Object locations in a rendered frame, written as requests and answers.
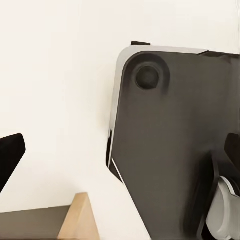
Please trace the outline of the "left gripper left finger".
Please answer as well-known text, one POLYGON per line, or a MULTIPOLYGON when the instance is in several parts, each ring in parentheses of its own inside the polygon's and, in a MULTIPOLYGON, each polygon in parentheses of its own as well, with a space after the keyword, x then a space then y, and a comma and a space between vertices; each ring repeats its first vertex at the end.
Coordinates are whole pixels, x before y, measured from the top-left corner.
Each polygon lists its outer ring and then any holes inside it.
POLYGON ((0 138, 0 193, 26 153, 22 133, 0 138))

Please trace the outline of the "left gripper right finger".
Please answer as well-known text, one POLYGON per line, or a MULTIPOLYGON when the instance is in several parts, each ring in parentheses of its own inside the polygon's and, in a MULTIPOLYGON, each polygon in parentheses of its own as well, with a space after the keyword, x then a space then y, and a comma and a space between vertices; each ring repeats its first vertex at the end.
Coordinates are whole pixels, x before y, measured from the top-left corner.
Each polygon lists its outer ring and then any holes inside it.
POLYGON ((234 166, 240 173, 240 135, 229 133, 227 135, 224 151, 233 162, 234 166))

